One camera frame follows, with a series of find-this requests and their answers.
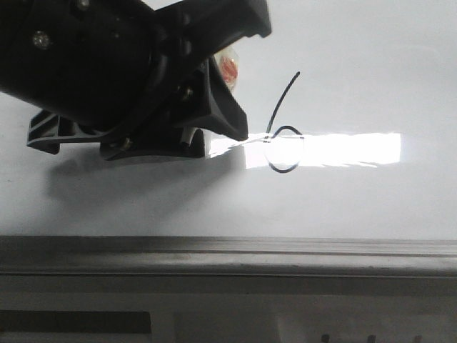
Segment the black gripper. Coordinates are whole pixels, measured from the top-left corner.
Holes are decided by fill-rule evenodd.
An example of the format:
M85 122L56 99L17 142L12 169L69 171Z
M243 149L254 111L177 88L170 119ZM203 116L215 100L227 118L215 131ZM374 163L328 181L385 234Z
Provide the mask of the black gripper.
M29 148L55 155L97 143L108 160L204 155L203 132L183 146L168 115L206 57L181 56L156 11L142 1L1 3L1 91L39 109Z

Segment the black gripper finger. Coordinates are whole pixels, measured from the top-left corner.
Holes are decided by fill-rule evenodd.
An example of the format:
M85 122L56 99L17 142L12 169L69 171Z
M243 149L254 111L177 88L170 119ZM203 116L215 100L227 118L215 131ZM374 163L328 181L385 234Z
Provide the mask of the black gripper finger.
M244 37L272 32L266 1L178 1L156 15L181 56L208 57Z
M215 58L207 59L181 84L178 126L206 129L234 140L247 139L246 113L226 85Z

